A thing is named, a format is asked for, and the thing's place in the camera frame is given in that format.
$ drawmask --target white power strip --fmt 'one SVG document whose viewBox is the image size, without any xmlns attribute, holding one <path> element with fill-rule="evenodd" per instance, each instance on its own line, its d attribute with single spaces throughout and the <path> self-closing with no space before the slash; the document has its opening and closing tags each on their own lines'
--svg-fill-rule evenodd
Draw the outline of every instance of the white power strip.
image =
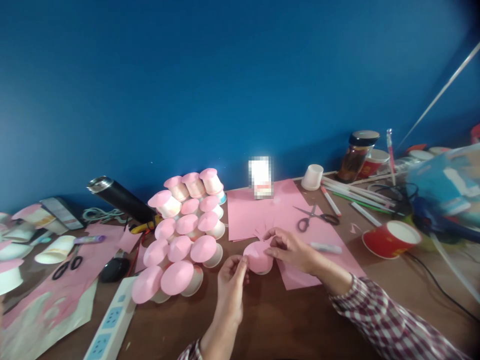
<svg viewBox="0 0 480 360">
<path fill-rule="evenodd" d="M 115 360 L 135 312 L 132 287 L 137 277 L 121 281 L 83 360 Z"/>
</svg>

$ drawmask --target black thermos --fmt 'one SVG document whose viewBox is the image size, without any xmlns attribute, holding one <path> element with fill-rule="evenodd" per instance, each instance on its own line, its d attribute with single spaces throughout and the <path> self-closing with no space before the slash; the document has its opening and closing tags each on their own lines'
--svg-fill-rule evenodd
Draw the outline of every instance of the black thermos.
<svg viewBox="0 0 480 360">
<path fill-rule="evenodd" d="M 97 177 L 86 188 L 141 224 L 154 219 L 155 211 L 151 207 L 109 177 Z"/>
</svg>

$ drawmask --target red cup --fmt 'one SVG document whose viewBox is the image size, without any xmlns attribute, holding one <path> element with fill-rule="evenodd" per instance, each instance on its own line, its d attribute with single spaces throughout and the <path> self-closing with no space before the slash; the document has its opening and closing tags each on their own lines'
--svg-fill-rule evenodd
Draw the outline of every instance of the red cup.
<svg viewBox="0 0 480 360">
<path fill-rule="evenodd" d="M 363 166 L 358 173 L 359 178 L 368 178 L 377 172 L 379 167 L 382 164 L 385 164 L 390 160 L 390 155 L 388 152 L 383 150 L 373 149 L 368 157 L 365 159 Z"/>
<path fill-rule="evenodd" d="M 396 259 L 400 254 L 422 241 L 422 236 L 414 227 L 392 220 L 361 236 L 368 250 L 382 259 Z"/>
</svg>

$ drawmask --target checkered sleeve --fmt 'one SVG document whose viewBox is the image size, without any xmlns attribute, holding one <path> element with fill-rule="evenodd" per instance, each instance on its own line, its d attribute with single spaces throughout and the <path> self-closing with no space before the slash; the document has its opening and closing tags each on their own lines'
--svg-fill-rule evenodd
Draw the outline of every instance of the checkered sleeve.
<svg viewBox="0 0 480 360">
<path fill-rule="evenodd" d="M 202 354 L 200 353 L 200 339 L 188 345 L 177 360 L 203 360 Z"/>
<path fill-rule="evenodd" d="M 384 359 L 469 359 L 420 316 L 397 304 L 375 282 L 353 276 L 342 296 L 330 296 Z"/>
</svg>

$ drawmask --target black-handled scissors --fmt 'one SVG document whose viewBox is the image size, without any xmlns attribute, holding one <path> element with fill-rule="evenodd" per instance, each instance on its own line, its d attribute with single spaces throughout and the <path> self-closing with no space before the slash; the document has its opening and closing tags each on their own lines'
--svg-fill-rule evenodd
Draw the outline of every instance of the black-handled scissors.
<svg viewBox="0 0 480 360">
<path fill-rule="evenodd" d="M 84 260 L 83 256 L 78 256 L 80 245 L 76 247 L 71 260 L 65 261 L 60 267 L 53 273 L 51 277 L 52 280 L 60 279 L 63 274 L 70 268 L 71 270 L 78 269 L 78 267 L 82 264 Z"/>
<path fill-rule="evenodd" d="M 307 214 L 308 217 L 304 217 L 303 219 L 300 219 L 298 223 L 296 224 L 296 228 L 298 229 L 299 232 L 304 233 L 307 231 L 307 229 L 310 226 L 310 219 L 311 218 L 320 218 L 323 221 L 332 224 L 332 225 L 338 225 L 340 224 L 340 220 L 338 217 L 335 215 L 330 215 L 330 214 L 321 214 L 321 215 L 316 215 L 315 214 L 315 209 L 317 208 L 317 203 L 313 204 L 313 207 L 311 211 L 303 210 L 299 207 L 294 206 L 295 209 L 300 210 L 302 213 Z"/>
</svg>

